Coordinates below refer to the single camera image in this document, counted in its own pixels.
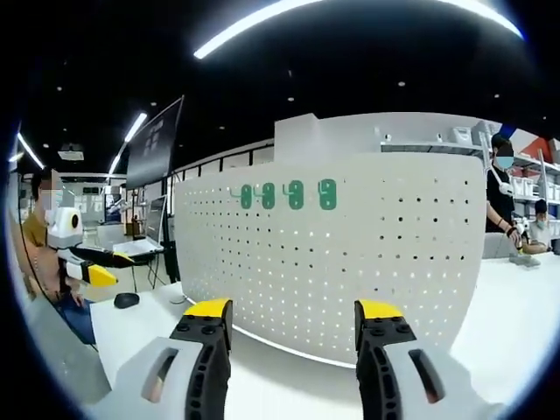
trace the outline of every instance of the white table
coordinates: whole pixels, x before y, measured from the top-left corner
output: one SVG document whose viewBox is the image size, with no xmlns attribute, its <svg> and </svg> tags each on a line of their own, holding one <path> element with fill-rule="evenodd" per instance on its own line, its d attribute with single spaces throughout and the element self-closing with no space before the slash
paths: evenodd
<svg viewBox="0 0 560 420">
<path fill-rule="evenodd" d="M 511 403 L 554 342 L 560 321 L 560 257 L 539 255 L 525 269 L 482 262 L 477 289 L 451 354 L 471 371 L 472 385 L 492 403 Z M 188 303 L 171 304 L 180 283 L 140 293 L 118 310 L 92 305 L 101 363 L 111 386 L 118 368 L 157 336 L 167 337 Z M 355 373 L 285 353 L 234 332 L 227 420 L 362 419 Z"/>
</svg>

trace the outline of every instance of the computer mouse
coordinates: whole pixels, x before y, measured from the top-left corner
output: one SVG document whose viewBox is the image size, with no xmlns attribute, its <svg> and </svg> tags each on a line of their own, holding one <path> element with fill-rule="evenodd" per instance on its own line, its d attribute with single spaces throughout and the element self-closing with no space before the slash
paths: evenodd
<svg viewBox="0 0 560 420">
<path fill-rule="evenodd" d="M 113 305 L 118 309 L 126 309 L 138 305 L 138 302 L 140 302 L 140 297 L 136 293 L 119 293 L 115 296 Z"/>
</svg>

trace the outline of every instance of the jeans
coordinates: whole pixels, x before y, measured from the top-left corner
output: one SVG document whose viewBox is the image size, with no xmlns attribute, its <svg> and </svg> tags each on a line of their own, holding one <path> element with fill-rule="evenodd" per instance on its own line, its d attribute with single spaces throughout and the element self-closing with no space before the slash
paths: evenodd
<svg viewBox="0 0 560 420">
<path fill-rule="evenodd" d="M 94 327 L 89 311 L 90 304 L 89 300 L 84 299 L 84 306 L 80 307 L 69 294 L 56 304 L 57 310 L 61 312 L 70 328 L 84 344 L 95 344 Z"/>
</svg>

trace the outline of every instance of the black ceiling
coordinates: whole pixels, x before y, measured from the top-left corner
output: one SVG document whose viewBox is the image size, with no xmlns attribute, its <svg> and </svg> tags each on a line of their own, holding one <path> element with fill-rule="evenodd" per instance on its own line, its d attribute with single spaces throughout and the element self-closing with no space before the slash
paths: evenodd
<svg viewBox="0 0 560 420">
<path fill-rule="evenodd" d="M 185 95 L 175 167 L 271 138 L 274 121 L 310 112 L 434 111 L 559 137 L 552 3 L 494 6 L 523 42 L 436 0 L 325 0 L 193 57 L 214 34 L 271 3 L 81 0 L 34 9 L 22 134 L 60 172 L 106 172 L 140 111 L 154 116 Z M 61 160 L 64 143 L 82 144 L 85 161 Z M 25 157 L 20 167 L 28 172 L 34 163 Z M 126 156 L 116 172 L 126 172 Z"/>
</svg>

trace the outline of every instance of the face mask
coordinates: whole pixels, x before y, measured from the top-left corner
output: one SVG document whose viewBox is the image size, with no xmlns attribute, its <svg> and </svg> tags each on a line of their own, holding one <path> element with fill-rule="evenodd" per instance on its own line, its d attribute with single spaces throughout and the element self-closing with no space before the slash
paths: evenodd
<svg viewBox="0 0 560 420">
<path fill-rule="evenodd" d="M 496 163 L 500 168 L 508 169 L 514 164 L 514 158 L 510 156 L 498 156 L 496 158 Z"/>
</svg>

